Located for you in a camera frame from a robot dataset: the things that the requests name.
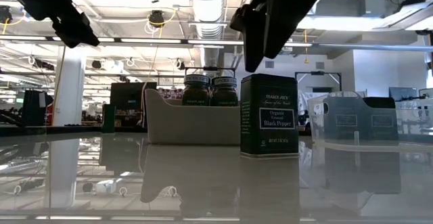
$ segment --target spice jar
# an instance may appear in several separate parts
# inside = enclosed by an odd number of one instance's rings
[[[236,78],[229,76],[212,79],[211,106],[237,106]]]
[[[209,106],[210,78],[200,74],[188,74],[183,82],[183,106]]]

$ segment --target label on tin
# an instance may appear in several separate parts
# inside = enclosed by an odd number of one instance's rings
[[[260,108],[260,129],[295,129],[292,109]]]
[[[336,115],[337,127],[357,127],[357,115]]]
[[[372,115],[371,126],[372,127],[393,127],[393,121],[391,116],[386,115]]]
[[[209,77],[204,75],[187,75],[185,76],[185,82],[209,83]]]
[[[236,78],[215,78],[214,85],[237,85]]]

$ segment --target robotic arm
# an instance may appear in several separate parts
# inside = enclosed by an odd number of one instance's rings
[[[89,19],[72,0],[18,0],[36,20],[50,18],[56,35],[68,47],[79,43],[97,46]],[[254,72],[266,56],[274,58],[306,16],[316,0],[252,0],[239,8],[230,27],[244,38],[246,70]]]

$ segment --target black jar lid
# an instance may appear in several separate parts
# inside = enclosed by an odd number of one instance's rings
[[[237,86],[237,80],[236,78],[230,77],[230,76],[221,76],[216,77],[212,79],[212,85],[213,86]]]
[[[183,83],[184,84],[204,83],[204,84],[209,85],[210,84],[210,78],[206,75],[201,75],[201,74],[188,74],[185,76]]]

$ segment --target white column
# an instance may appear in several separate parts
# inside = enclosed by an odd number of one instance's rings
[[[84,49],[59,47],[53,126],[81,122],[85,66]],[[79,144],[79,139],[51,142],[45,182],[45,207],[49,207],[50,203],[52,208],[69,208],[74,204]]]
[[[59,47],[55,72],[57,102],[53,110],[53,126],[80,124],[83,106],[84,72],[86,54],[82,48],[66,48],[62,63],[63,47]]]

